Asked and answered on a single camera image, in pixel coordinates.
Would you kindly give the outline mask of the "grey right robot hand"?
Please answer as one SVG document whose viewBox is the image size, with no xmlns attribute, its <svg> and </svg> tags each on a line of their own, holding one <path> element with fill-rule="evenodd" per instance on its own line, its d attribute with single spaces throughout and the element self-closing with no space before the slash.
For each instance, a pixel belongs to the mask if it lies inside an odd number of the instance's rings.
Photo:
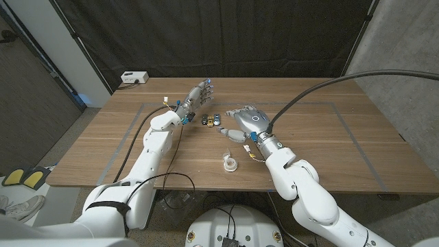
<svg viewBox="0 0 439 247">
<path fill-rule="evenodd" d="M 231 130 L 223 127 L 217 131 L 228 137 L 231 141 L 244 143 L 247 139 L 254 142 L 262 142 L 272 137 L 267 128 L 270 123 L 268 116 L 254 106 L 244 106 L 240 109 L 226 111 L 226 115 L 233 117 L 239 126 L 239 130 Z"/>
</svg>

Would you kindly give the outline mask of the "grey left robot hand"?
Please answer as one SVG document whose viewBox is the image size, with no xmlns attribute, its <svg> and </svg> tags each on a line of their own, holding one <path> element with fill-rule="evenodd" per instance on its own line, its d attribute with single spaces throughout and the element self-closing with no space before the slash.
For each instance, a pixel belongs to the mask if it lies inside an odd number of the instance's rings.
<svg viewBox="0 0 439 247">
<path fill-rule="evenodd" d="M 193 87 L 182 103 L 176 108 L 175 113 L 184 121 L 193 117 L 195 112 L 205 103 L 213 99 L 213 85 L 207 78 L 199 85 Z"/>
</svg>

